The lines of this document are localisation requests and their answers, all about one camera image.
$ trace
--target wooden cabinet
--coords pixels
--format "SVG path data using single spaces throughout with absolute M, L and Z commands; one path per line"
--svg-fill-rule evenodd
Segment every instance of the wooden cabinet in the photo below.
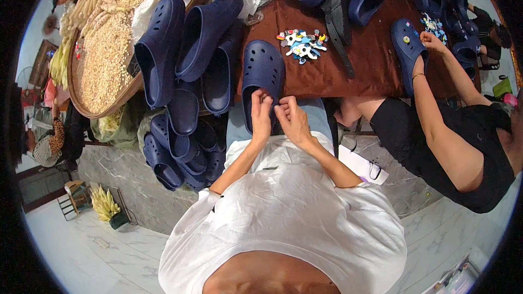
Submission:
M 46 54 L 50 50 L 56 51 L 58 47 L 47 40 L 43 40 L 35 58 L 35 63 L 31 70 L 29 83 L 35 88 L 44 88 L 49 75 L 49 62 L 51 58 Z

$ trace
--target pink cloth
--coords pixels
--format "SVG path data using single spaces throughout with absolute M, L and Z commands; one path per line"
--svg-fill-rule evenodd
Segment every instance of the pink cloth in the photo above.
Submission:
M 43 101 L 45 102 L 45 105 L 49 108 L 53 107 L 53 101 L 54 98 L 58 101 L 58 105 L 61 105 L 70 98 L 69 96 L 69 90 L 64 90 L 62 88 L 62 85 L 54 85 L 53 81 L 49 79 L 47 81 L 47 85 L 45 86 L 45 93 L 43 95 Z

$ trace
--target pile of shoe charms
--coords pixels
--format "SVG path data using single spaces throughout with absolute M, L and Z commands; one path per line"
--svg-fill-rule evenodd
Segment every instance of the pile of shoe charms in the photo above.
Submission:
M 290 47 L 286 55 L 298 59 L 300 65 L 306 63 L 307 59 L 318 59 L 321 56 L 320 50 L 327 51 L 323 43 L 329 40 L 325 34 L 320 35 L 317 29 L 313 35 L 307 35 L 304 30 L 290 29 L 280 32 L 276 38 L 281 40 L 282 47 Z
M 419 19 L 422 24 L 425 24 L 425 32 L 429 32 L 438 37 L 438 39 L 447 45 L 447 35 L 443 30 L 443 24 L 438 19 L 432 19 L 427 13 L 423 13 L 424 17 Z

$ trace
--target white tile floor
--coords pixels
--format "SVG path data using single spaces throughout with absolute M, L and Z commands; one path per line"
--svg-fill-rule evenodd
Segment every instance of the white tile floor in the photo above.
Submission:
M 158 282 L 158 266 L 167 235 L 129 224 L 115 231 L 98 220 L 92 209 L 73 215 L 65 221 L 56 201 L 26 215 L 42 257 L 67 292 L 164 292 Z
M 388 294 L 420 294 L 437 282 L 474 248 L 477 267 L 492 256 L 512 215 L 521 173 L 505 197 L 489 213 L 476 214 L 450 199 L 402 219 L 408 245 L 405 271 Z

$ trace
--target white paper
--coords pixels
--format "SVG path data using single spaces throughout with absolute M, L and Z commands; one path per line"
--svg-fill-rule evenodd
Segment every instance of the white paper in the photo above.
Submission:
M 355 152 L 350 152 L 350 150 L 344 146 L 338 147 L 338 159 L 356 175 L 366 179 L 370 183 L 381 185 L 389 177 L 389 173 L 383 169 L 380 171 L 379 166 L 371 163 Z

